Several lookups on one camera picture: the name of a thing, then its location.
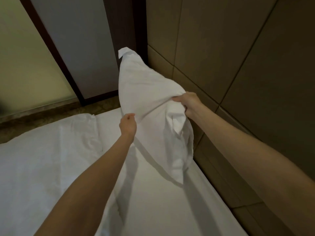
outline hand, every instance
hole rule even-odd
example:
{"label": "hand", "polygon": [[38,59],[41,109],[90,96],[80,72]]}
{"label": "hand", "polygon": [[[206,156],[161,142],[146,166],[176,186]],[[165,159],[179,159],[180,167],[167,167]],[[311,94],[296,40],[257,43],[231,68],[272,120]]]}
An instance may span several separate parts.
{"label": "hand", "polygon": [[182,105],[186,108],[185,114],[191,119],[193,119],[195,115],[196,108],[202,105],[198,96],[193,92],[186,92],[183,95],[173,97],[172,100],[182,103]]}
{"label": "hand", "polygon": [[134,113],[125,114],[122,117],[122,119],[120,119],[119,127],[121,131],[121,135],[128,136],[133,141],[136,131],[137,131],[137,123],[135,121],[135,114]]}

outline white pillow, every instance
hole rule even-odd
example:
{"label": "white pillow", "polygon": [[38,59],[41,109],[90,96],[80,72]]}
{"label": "white pillow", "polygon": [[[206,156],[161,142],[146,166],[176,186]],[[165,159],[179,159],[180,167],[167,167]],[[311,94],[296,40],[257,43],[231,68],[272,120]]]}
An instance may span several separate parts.
{"label": "white pillow", "polygon": [[[0,144],[0,235],[34,235],[70,184],[101,155],[97,121],[90,114]],[[97,235],[121,231],[117,225],[123,226],[112,193]]]}
{"label": "white pillow", "polygon": [[124,114],[135,113],[136,138],[154,160],[177,182],[193,157],[193,130],[181,103],[171,100],[185,93],[176,82],[147,67],[125,47],[119,72],[119,101]]}

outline bare forearm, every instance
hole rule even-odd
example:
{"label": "bare forearm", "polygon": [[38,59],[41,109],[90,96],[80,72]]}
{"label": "bare forearm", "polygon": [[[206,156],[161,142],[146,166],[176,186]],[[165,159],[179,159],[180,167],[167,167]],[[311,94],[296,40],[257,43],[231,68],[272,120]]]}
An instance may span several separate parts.
{"label": "bare forearm", "polygon": [[233,127],[204,105],[192,119],[256,191],[297,235],[315,232],[315,184],[285,156]]}
{"label": "bare forearm", "polygon": [[69,186],[35,235],[94,235],[132,141],[120,136]]}

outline white bed sheet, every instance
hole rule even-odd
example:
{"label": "white bed sheet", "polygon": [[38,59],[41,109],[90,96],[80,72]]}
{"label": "white bed sheet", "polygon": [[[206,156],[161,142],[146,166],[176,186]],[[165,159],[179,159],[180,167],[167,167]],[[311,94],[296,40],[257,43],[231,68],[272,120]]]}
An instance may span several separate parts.
{"label": "white bed sheet", "polygon": [[[97,115],[103,150],[120,136],[121,109]],[[128,235],[247,235],[193,162],[180,186],[135,139],[114,188]]]}

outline brown floor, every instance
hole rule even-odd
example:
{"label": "brown floor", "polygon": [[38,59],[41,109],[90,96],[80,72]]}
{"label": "brown floor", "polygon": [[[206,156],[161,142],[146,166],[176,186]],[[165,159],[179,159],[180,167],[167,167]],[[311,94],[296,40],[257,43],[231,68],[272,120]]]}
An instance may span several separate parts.
{"label": "brown floor", "polygon": [[58,111],[57,113],[54,113],[53,111],[49,111],[48,116],[43,116],[40,119],[36,120],[31,120],[27,122],[18,122],[14,126],[9,126],[9,127],[2,127],[0,128],[0,144],[1,143],[6,143],[10,141],[11,139],[27,132],[30,131],[36,127],[40,127],[52,122],[56,122],[60,119],[70,117],[76,114],[81,114],[81,113],[89,113],[89,114],[100,114],[104,113],[116,108],[120,107],[119,103],[119,98],[118,96],[105,99],[103,101],[93,103],[91,105],[85,106],[85,107],[79,107],[77,109],[73,110],[65,110],[63,112]]}

